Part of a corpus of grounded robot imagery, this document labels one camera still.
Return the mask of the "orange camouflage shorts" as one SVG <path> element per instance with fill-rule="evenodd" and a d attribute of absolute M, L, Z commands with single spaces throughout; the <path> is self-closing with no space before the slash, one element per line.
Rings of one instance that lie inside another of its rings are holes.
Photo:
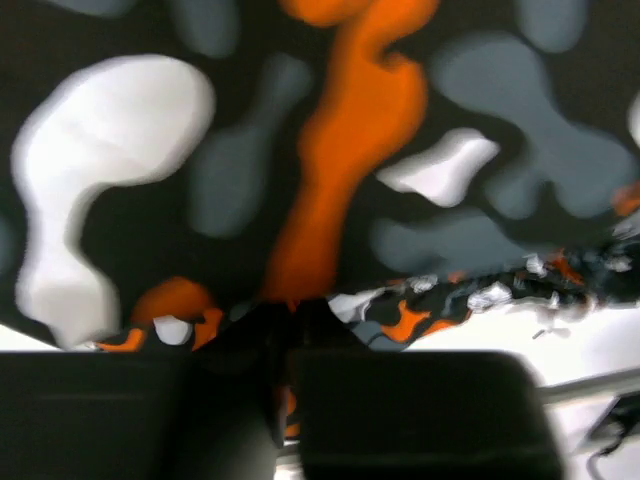
<path fill-rule="evenodd" d="M 635 1 L 5 1 L 1 323 L 404 350 L 639 301 Z"/>

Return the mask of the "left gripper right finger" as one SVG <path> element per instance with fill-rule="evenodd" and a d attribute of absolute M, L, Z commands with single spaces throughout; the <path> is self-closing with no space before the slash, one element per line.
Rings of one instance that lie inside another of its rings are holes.
<path fill-rule="evenodd" d="M 532 376 L 491 351 L 300 352 L 308 479 L 561 479 Z"/>

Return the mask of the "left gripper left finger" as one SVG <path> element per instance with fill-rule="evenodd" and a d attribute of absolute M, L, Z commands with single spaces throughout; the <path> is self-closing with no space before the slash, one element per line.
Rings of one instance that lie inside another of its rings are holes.
<path fill-rule="evenodd" d="M 270 479 L 271 389 L 182 355 L 5 353 L 5 479 Z"/>

